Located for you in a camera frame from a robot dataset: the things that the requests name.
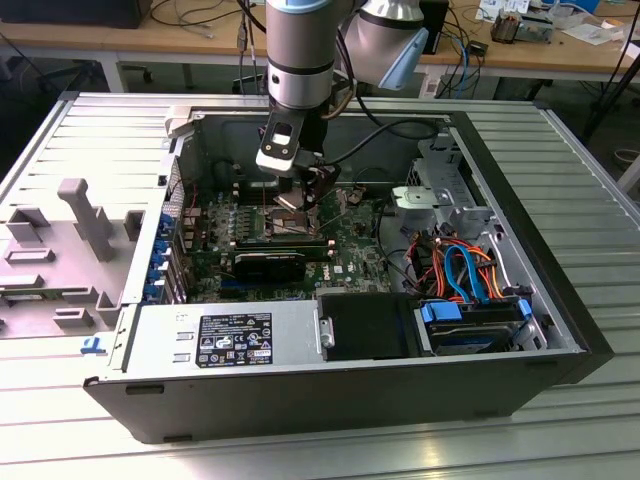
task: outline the sticker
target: sticker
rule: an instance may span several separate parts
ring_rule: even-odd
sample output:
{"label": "sticker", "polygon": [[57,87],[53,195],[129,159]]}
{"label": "sticker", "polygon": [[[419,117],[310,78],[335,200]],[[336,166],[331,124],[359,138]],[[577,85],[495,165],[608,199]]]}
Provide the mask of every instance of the sticker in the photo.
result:
{"label": "sticker", "polygon": [[273,363],[271,314],[200,317],[196,364],[200,368]]}

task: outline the motherboard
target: motherboard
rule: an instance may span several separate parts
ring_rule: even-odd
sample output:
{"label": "motherboard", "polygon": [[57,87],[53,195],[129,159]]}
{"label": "motherboard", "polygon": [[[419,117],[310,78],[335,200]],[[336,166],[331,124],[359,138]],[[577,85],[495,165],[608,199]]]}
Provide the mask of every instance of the motherboard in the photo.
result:
{"label": "motherboard", "polygon": [[216,192],[184,211],[189,303],[305,300],[323,292],[388,292],[374,235],[376,199],[337,188],[307,212],[272,192]]}

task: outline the side panel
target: side panel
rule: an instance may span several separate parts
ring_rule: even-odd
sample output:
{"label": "side panel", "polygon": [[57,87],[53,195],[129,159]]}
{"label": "side panel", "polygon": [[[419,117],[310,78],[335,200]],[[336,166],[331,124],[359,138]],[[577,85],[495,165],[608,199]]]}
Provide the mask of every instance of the side panel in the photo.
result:
{"label": "side panel", "polygon": [[136,439],[161,443],[507,416],[582,356],[84,388]]}

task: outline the blue latch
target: blue latch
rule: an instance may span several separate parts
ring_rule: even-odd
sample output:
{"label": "blue latch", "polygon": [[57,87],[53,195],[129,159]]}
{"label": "blue latch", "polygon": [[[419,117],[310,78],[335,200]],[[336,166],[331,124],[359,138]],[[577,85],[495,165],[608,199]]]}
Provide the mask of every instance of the blue latch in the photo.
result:
{"label": "blue latch", "polygon": [[525,320],[529,320],[533,316],[533,310],[531,310],[531,305],[525,299],[521,298],[518,300],[518,308],[522,313],[522,316]]}
{"label": "blue latch", "polygon": [[151,298],[158,298],[160,296],[160,288],[157,285],[145,285],[142,293]]}
{"label": "blue latch", "polygon": [[171,227],[173,227],[173,218],[171,218],[171,215],[167,215],[166,213],[161,213],[158,230],[162,232],[164,231],[164,229],[171,228]]}
{"label": "blue latch", "polygon": [[425,323],[433,321],[455,322],[462,320],[460,307],[454,302],[430,302],[425,303],[420,309],[422,320]]}
{"label": "blue latch", "polygon": [[151,255],[151,268],[161,267],[164,264],[164,257],[157,253]]}
{"label": "blue latch", "polygon": [[156,280],[160,280],[162,278],[162,272],[160,270],[149,270],[147,272],[147,280],[155,282]]}
{"label": "blue latch", "polygon": [[95,353],[97,355],[107,353],[107,350],[104,348],[104,342],[100,337],[89,337],[85,338],[82,343],[82,348],[80,348],[80,353],[83,355],[88,353]]}
{"label": "blue latch", "polygon": [[153,242],[153,251],[156,253],[164,253],[169,248],[169,243],[166,240],[156,240]]}

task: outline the computer case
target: computer case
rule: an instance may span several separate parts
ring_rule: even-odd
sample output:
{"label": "computer case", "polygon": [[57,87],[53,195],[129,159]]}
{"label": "computer case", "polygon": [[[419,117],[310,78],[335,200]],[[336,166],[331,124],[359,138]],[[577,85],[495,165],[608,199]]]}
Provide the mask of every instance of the computer case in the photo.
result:
{"label": "computer case", "polygon": [[444,19],[449,9],[449,0],[422,0],[420,9],[424,15],[424,28],[429,32],[429,38],[424,46],[425,55],[434,55],[438,49]]}
{"label": "computer case", "polygon": [[138,28],[153,0],[0,0],[5,23]]}

